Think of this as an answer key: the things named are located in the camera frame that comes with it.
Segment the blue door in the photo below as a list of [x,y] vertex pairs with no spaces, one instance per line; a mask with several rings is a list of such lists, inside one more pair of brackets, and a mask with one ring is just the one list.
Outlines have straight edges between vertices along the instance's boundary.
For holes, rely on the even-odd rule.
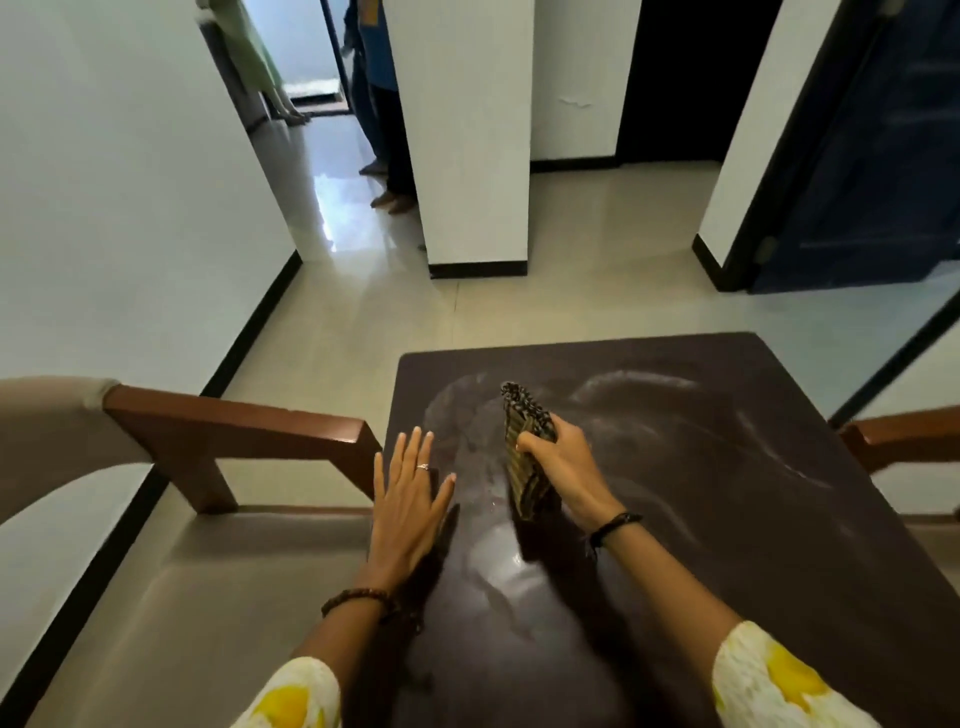
[[956,250],[960,0],[884,8],[755,293],[920,280]]

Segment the white pillar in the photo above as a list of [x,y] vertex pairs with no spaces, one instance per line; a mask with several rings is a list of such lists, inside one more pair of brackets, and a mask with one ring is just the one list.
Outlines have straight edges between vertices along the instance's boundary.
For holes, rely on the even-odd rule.
[[431,273],[525,270],[534,0],[385,10]]

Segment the person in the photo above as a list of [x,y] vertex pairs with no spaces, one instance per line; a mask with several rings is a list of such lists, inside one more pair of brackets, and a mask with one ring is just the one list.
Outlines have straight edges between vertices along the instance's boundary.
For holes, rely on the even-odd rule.
[[197,5],[213,12],[224,34],[230,60],[247,90],[265,94],[288,127],[309,122],[310,117],[301,113],[283,90],[280,72],[253,26],[243,0],[198,0]]
[[367,81],[367,55],[363,49],[363,39],[360,37],[360,17],[357,9],[358,0],[350,0],[347,12],[344,14],[344,56],[353,53],[353,71],[350,75],[350,102],[353,114],[357,117],[360,129],[363,131],[370,148],[373,150],[373,161],[360,169],[365,177],[385,177],[387,174],[387,148],[380,133],[380,122],[376,118],[376,109],[373,107],[373,92],[370,82]]
[[[725,726],[877,726],[813,668],[714,596],[642,525],[625,518],[626,509],[608,488],[583,431],[556,415],[551,418],[556,443],[524,432],[517,449],[542,465],[580,528],[588,534],[606,532],[602,546],[646,593],[663,630],[704,690],[712,692]],[[386,489],[382,458],[376,456],[370,558],[356,577],[356,588],[391,593],[432,547],[456,481],[455,474],[448,476],[437,497],[431,497],[433,439],[430,432],[421,439],[419,428],[409,441],[403,434],[397,438]],[[234,728],[336,728],[341,690],[356,675],[384,610],[383,602],[366,591],[345,594],[356,598],[329,611]]]
[[391,215],[399,215],[417,206],[417,187],[387,16],[381,0],[358,0],[358,11],[367,80],[387,154],[387,189],[371,202],[371,207],[386,207]]

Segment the wooden chair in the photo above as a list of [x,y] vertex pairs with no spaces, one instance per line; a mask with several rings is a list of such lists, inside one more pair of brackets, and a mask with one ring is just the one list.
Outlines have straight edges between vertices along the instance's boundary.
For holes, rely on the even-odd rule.
[[152,543],[134,544],[30,725],[229,725],[365,561],[372,509],[239,505],[216,459],[328,460],[371,497],[379,450],[362,420],[106,379],[0,380],[0,524],[127,463],[155,463],[202,514],[161,500]]
[[[840,431],[847,448],[870,474],[895,463],[960,462],[960,406],[860,420]],[[957,522],[951,514],[907,515],[908,522]]]

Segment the brown table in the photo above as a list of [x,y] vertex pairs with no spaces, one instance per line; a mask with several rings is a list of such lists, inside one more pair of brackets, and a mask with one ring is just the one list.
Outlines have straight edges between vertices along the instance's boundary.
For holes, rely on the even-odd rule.
[[960,599],[752,334],[407,354],[388,447],[459,475],[444,552],[382,628],[347,725],[718,721],[644,597],[563,514],[512,521],[500,382],[582,426],[612,489],[739,614],[885,726],[960,725]]

